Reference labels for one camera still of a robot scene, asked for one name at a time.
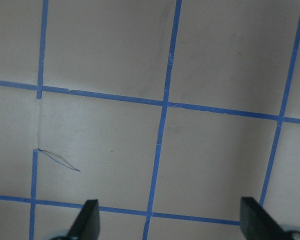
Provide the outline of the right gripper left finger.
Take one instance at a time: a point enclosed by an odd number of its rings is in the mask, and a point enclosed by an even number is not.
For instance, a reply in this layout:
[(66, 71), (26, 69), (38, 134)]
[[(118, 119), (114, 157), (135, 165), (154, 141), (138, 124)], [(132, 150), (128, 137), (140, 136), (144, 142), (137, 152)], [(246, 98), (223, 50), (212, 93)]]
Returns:
[(97, 240), (100, 235), (100, 212), (97, 199), (87, 200), (66, 234), (67, 240)]

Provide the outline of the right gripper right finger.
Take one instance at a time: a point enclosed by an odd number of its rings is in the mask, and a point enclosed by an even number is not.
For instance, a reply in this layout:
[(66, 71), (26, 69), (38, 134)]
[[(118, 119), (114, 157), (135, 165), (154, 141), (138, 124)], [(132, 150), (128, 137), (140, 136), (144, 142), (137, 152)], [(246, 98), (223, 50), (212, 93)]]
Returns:
[(240, 229), (246, 240), (285, 239), (285, 231), (253, 197), (240, 199)]

